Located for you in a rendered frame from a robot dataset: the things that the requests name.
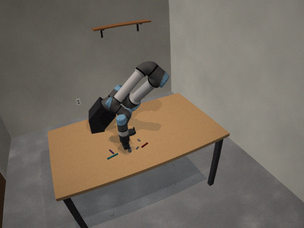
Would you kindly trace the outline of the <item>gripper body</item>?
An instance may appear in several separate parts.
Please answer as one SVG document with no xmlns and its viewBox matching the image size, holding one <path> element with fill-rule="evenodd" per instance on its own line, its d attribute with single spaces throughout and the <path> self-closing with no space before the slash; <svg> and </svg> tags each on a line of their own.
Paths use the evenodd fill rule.
<svg viewBox="0 0 304 228">
<path fill-rule="evenodd" d="M 119 133 L 120 142 L 122 143 L 124 150 L 130 149 L 129 137 L 136 134 L 135 128 L 133 127 L 131 129 L 128 129 L 125 133 L 119 131 L 118 133 Z"/>
</svg>

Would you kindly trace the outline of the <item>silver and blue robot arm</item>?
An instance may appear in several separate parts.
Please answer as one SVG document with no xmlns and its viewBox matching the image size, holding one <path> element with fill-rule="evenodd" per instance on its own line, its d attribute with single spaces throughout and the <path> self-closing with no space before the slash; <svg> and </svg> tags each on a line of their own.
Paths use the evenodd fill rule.
<svg viewBox="0 0 304 228">
<path fill-rule="evenodd" d="M 129 94 L 146 75 L 148 76 L 148 80 L 136 92 Z M 119 132 L 126 132 L 128 130 L 127 124 L 132 116 L 132 111 L 135 111 L 140 106 L 140 100 L 154 88 L 162 88 L 168 79 L 169 74 L 155 62 L 144 62 L 136 67 L 135 72 L 123 86 L 117 85 L 113 91 L 101 101 L 102 105 L 108 111 L 118 115 L 116 117 L 116 123 Z"/>
</svg>

